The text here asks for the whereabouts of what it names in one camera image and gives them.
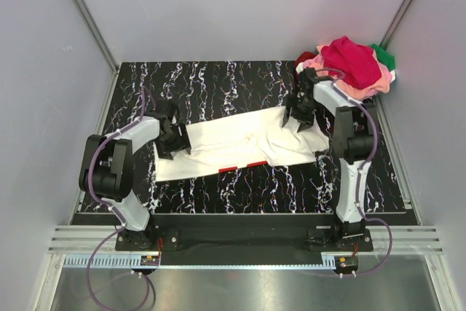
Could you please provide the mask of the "white t-shirt red print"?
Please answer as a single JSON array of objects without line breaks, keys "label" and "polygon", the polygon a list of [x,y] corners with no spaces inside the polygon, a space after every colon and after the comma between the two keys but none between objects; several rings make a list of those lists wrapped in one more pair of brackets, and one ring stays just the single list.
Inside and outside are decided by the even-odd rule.
[{"label": "white t-shirt red print", "polygon": [[291,117],[282,126],[285,107],[277,106],[235,114],[187,126],[191,151],[180,151],[172,160],[155,160],[155,180],[177,181],[246,168],[259,162],[290,166],[316,161],[316,154],[329,148],[329,139],[314,123],[299,130]]}]

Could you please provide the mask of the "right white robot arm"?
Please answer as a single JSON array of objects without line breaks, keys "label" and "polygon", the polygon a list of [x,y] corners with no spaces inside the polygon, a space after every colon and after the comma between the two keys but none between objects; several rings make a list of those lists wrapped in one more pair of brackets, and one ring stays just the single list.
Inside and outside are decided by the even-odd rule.
[{"label": "right white robot arm", "polygon": [[368,219],[362,200],[379,143],[375,105],[352,98],[338,87],[344,77],[337,68],[303,69],[285,100],[282,119],[283,127],[294,119],[302,131],[313,126],[316,108],[322,106],[333,115],[331,148],[340,161],[341,179],[328,240],[339,250],[347,250],[365,233]]}]

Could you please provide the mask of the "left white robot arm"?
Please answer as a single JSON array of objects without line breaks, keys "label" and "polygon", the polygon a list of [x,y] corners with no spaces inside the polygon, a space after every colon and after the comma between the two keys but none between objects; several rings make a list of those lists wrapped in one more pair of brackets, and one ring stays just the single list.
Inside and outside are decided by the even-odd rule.
[{"label": "left white robot arm", "polygon": [[85,144],[79,188],[113,212],[143,250],[156,244],[157,232],[133,191],[133,155],[151,142],[162,160],[172,161],[180,151],[191,151],[186,125],[179,121],[179,115],[174,102],[162,99],[121,130],[91,135]]}]

